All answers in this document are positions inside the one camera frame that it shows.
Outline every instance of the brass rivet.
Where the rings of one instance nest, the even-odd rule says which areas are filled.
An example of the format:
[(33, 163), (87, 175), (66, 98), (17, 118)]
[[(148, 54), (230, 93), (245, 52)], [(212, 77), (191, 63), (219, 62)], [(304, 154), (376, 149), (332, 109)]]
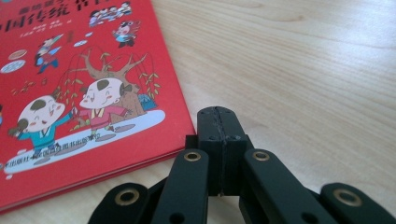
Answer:
[(358, 195), (347, 189), (335, 189), (332, 194), (338, 201), (349, 206), (359, 207), (363, 204)]
[(139, 191), (137, 189), (123, 189), (117, 195), (114, 201), (116, 204), (126, 206), (135, 203), (139, 199)]
[(253, 153), (253, 158), (258, 161), (268, 161), (270, 159), (270, 155), (265, 152), (255, 151)]
[(197, 152), (189, 152), (184, 155), (186, 161), (198, 161), (201, 159), (201, 155)]

